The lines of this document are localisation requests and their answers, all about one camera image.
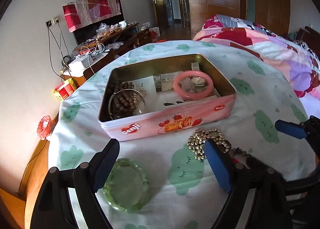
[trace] pink tin box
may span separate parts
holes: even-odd
[[[108,113],[109,99],[116,80],[130,82],[148,76],[191,70],[198,62],[200,70],[213,80],[221,97],[205,98],[164,110],[112,120]],[[99,114],[106,133],[118,141],[128,141],[187,129],[227,118],[236,99],[236,90],[225,76],[203,55],[191,54],[151,59],[115,68],[110,75]]]

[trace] white mug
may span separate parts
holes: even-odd
[[[121,21],[121,22],[119,22],[119,25],[120,25],[121,28],[126,28],[127,27],[127,21],[126,20]]]

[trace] patchwork cloth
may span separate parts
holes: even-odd
[[[61,103],[48,162],[49,168],[64,170],[90,161],[110,139],[100,127],[98,114],[115,67],[200,53],[237,89],[237,99],[227,119],[120,143],[119,157],[137,161],[147,173],[150,201],[141,211],[124,214],[113,210],[99,190],[97,199],[115,229],[211,228],[228,195],[219,187],[207,160],[195,160],[186,147],[197,128],[220,129],[233,147],[250,152],[288,180],[307,177],[314,170],[315,154],[309,144],[274,128],[278,119],[294,123],[306,120],[303,106],[286,78],[254,52],[220,42],[168,41],[136,48],[101,69]],[[69,193],[79,228],[87,228],[75,190],[69,189]]]
[[[70,32],[120,15],[120,0],[76,0],[62,6]]]
[[[207,20],[194,37],[194,40],[205,42],[215,42],[215,39],[254,51],[260,60],[284,74],[298,97],[309,93],[320,99],[320,61],[314,53],[259,24],[223,15],[214,15]]]

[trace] electrical outlet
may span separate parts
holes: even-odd
[[[47,25],[47,27],[51,27],[52,25],[55,25],[58,22],[60,22],[60,19],[59,19],[59,16],[56,16],[56,17],[52,18],[51,20],[47,21],[45,24]]]

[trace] white box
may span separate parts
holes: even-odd
[[[70,70],[71,72],[79,72],[81,70],[85,70],[88,67],[90,67],[90,65],[93,65],[93,60],[91,55],[85,55],[84,57],[81,58],[76,58],[75,60],[73,60],[70,64]]]

